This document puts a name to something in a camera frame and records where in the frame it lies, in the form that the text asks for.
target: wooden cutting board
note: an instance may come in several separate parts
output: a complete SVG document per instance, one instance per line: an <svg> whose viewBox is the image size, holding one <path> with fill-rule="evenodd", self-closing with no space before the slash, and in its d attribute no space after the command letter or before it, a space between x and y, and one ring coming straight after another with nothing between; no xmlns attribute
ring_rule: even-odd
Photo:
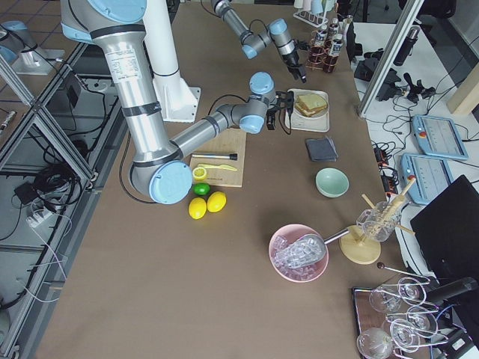
<svg viewBox="0 0 479 359"><path fill-rule="evenodd" d="M217 168L207 169L207 178L200 181L209 185L223 187L241 187L242 174L245 164L246 132L241 129L226 129L218 137L208 141L199 147L197 153L215 153L230 154L237 153L238 160L231 159L198 159L191 158L189 167L191 169L198 166L198 163L207 163L208 165L230 165L238 171L228 171Z"/></svg>

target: plate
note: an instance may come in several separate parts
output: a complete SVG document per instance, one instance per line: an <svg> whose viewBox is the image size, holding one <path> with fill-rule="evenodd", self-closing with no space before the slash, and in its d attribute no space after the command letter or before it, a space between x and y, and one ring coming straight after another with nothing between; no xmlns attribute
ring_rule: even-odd
<svg viewBox="0 0 479 359"><path fill-rule="evenodd" d="M315 114L312 117L303 116L296 109L291 113L291 118L286 116L284 122L286 126L291 129L299 129L302 131L313 131L313 132L328 132L329 131L329 97L328 94L324 91L318 90L304 90L299 88L291 88L288 91L294 93L294 98L296 99L298 95L307 94L307 93L317 93L322 98L326 100L328 107L326 107L321 112Z"/></svg>

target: sandwich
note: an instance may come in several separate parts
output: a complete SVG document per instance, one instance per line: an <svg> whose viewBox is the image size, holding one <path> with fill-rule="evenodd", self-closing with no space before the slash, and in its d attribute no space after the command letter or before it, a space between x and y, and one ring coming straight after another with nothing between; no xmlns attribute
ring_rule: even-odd
<svg viewBox="0 0 479 359"><path fill-rule="evenodd" d="M298 95L294 108L305 117L311 117L328 107L326 100L317 93Z"/></svg>

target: yellow stand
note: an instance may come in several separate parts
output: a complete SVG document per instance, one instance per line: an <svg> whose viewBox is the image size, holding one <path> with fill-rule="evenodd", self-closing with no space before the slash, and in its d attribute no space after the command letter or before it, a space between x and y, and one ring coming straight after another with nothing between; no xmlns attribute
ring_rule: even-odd
<svg viewBox="0 0 479 359"><path fill-rule="evenodd" d="M348 260L358 264L371 264L381 254L381 244L366 237L359 226L347 228L349 233L341 237L339 246Z"/></svg>
<svg viewBox="0 0 479 359"><path fill-rule="evenodd" d="M409 179L408 184L404 187L403 191L396 196L393 201L384 209L382 213L382 220L387 221L391 218L399 208L407 201L406 193L416 181L413 177ZM374 204L367 198L365 194L362 195L364 200L369 204L371 208L374 208ZM377 229L381 227L382 223L377 224ZM407 230L413 233L411 230L400 226L402 230ZM343 251L343 254L348 260L358 264L371 264L377 261L381 255L381 244L369 237L367 237L360 226L350 226L347 228L349 233L342 236L339 240L339 246Z"/></svg>

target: lemon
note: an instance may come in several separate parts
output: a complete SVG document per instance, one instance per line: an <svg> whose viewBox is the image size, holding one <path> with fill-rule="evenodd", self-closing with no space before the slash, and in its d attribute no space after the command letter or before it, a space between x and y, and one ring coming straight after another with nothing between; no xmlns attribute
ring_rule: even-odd
<svg viewBox="0 0 479 359"><path fill-rule="evenodd" d="M201 181L207 178L207 170L202 167L193 168L193 178L196 181Z"/></svg>
<svg viewBox="0 0 479 359"><path fill-rule="evenodd" d="M193 198L188 206L188 213L193 219L200 219L207 212L207 202L200 197Z"/></svg>
<svg viewBox="0 0 479 359"><path fill-rule="evenodd" d="M226 204L226 194L224 192L214 192L208 198L207 208L210 212L219 212Z"/></svg>

